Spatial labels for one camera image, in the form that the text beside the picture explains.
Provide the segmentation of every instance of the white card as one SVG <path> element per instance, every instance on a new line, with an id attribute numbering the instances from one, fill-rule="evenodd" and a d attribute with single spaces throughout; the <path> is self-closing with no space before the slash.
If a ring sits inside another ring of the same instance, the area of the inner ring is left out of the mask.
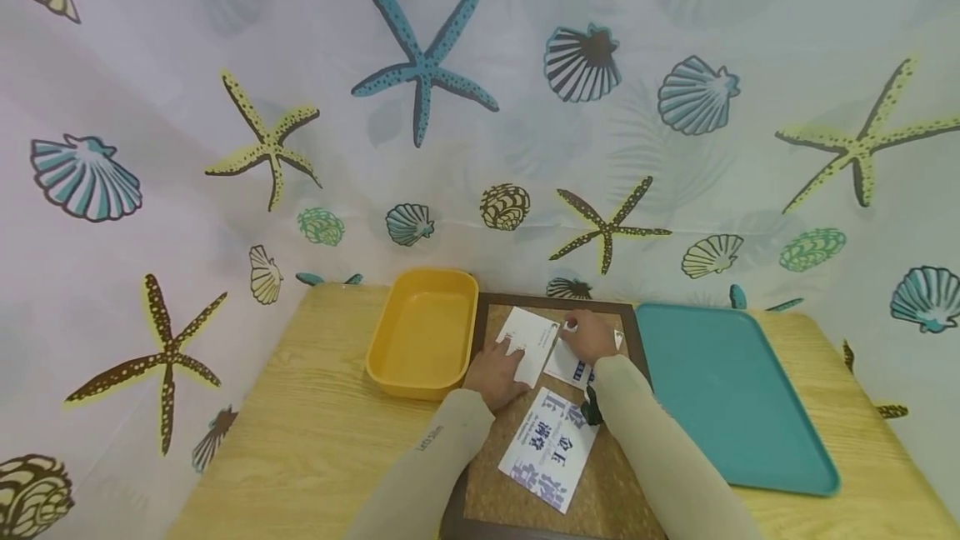
<path id="1" fill-rule="evenodd" d="M 553 346 L 557 330 L 560 330 L 560 324 L 556 321 L 513 307 L 497 336 L 497 344 L 509 336 L 510 350 L 507 355 L 519 348 L 523 349 L 523 361 L 517 368 L 517 375 L 513 376 L 514 381 L 525 382 L 530 388 L 537 386 L 537 378 L 550 355 L 550 347 Z"/>
<path id="2" fill-rule="evenodd" d="M 614 330 L 613 339 L 617 343 L 617 350 L 620 350 L 620 344 L 623 343 L 623 333 Z M 593 381 L 593 366 L 587 365 L 576 358 L 568 344 L 562 339 L 557 340 L 553 352 L 550 352 L 543 373 L 581 390 L 586 390 L 587 384 Z"/>
<path id="3" fill-rule="evenodd" d="M 567 514 L 599 428 L 587 425 L 580 407 L 542 387 L 497 469 Z"/>

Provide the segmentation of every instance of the table surface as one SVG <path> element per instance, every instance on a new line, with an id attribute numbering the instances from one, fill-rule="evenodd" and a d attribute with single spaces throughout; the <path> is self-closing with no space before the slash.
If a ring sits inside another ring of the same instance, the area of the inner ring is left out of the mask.
<path id="1" fill-rule="evenodd" d="M 335 283 L 309 290 L 168 538 L 337 540 L 346 532 L 437 408 L 385 396 L 365 373 L 387 291 Z M 816 323 L 751 314 L 842 477 L 830 498 L 735 489 L 765 538 L 960 540 Z"/>

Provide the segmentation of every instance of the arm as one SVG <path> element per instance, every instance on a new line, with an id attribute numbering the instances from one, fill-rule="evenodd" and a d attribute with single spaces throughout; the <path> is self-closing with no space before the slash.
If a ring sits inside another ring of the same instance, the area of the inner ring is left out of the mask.
<path id="1" fill-rule="evenodd" d="M 659 406 L 629 359 L 600 358 L 594 372 L 602 417 L 670 540 L 763 540 L 730 485 Z"/>
<path id="2" fill-rule="evenodd" d="M 394 463 L 345 540 L 431 540 L 457 478 L 487 440 L 493 414 L 479 392 L 454 390 L 423 439 Z"/>

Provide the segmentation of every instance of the cork board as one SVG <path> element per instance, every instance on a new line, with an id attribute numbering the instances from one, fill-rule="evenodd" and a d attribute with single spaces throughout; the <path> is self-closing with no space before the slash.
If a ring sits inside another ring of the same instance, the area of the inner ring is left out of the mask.
<path id="1" fill-rule="evenodd" d="M 643 343 L 630 305 L 481 293 L 477 305 L 472 358 L 493 343 L 512 308 L 520 307 L 561 322 L 571 308 L 601 313 L 624 334 L 620 352 L 650 380 Z M 538 389 L 549 388 L 581 403 L 583 391 L 542 374 L 537 387 L 497 414 L 490 437 L 457 482 L 440 530 L 442 540 L 665 540 L 643 497 L 637 478 L 606 426 L 590 451 L 567 515 L 548 506 L 497 469 Z"/>

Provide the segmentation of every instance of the yellow bin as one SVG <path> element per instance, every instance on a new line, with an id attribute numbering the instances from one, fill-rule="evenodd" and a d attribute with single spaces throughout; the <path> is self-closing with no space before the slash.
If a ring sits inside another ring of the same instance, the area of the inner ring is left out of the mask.
<path id="1" fill-rule="evenodd" d="M 473 276 L 455 269 L 400 274 L 367 350 L 367 374 L 387 394 L 442 401 L 467 373 L 479 293 Z"/>

